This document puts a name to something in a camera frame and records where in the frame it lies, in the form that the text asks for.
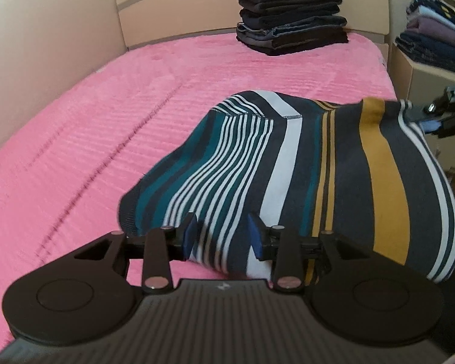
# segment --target bed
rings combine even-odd
[[[0,149],[0,305],[18,277],[117,230],[121,195],[225,97],[266,89],[339,104],[395,98],[385,62],[388,0],[344,0],[349,43],[279,57],[236,41],[236,0],[117,4],[130,51]],[[151,25],[161,18],[168,23]],[[172,271],[176,281],[224,277],[192,263],[173,262]],[[130,283],[140,274],[133,263]],[[11,338],[0,307],[0,349]]]

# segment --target stack of folded clothes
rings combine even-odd
[[[412,0],[396,44],[415,62],[455,72],[455,0]]]
[[[238,41],[270,56],[344,43],[342,0],[238,0]]]

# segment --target pink blanket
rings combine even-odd
[[[8,285],[118,229],[120,196],[225,97],[265,89],[340,104],[394,99],[379,49],[357,34],[349,40],[280,57],[232,34],[147,46],[28,122],[0,149],[0,349],[11,339],[1,312]],[[191,263],[173,262],[172,270],[176,280],[222,277]],[[140,274],[136,261],[129,281]]]

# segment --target headboard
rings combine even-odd
[[[234,31],[240,21],[237,0],[116,0],[126,46],[197,34]],[[388,0],[343,0],[347,30],[384,44],[389,33]],[[379,45],[387,54],[387,45]]]

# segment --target striped shirt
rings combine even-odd
[[[337,231],[440,282],[455,267],[455,198],[422,130],[403,119],[407,108],[238,93],[123,196],[120,225],[142,235],[195,212],[191,260],[270,278],[271,262],[250,245],[255,212],[301,236]]]

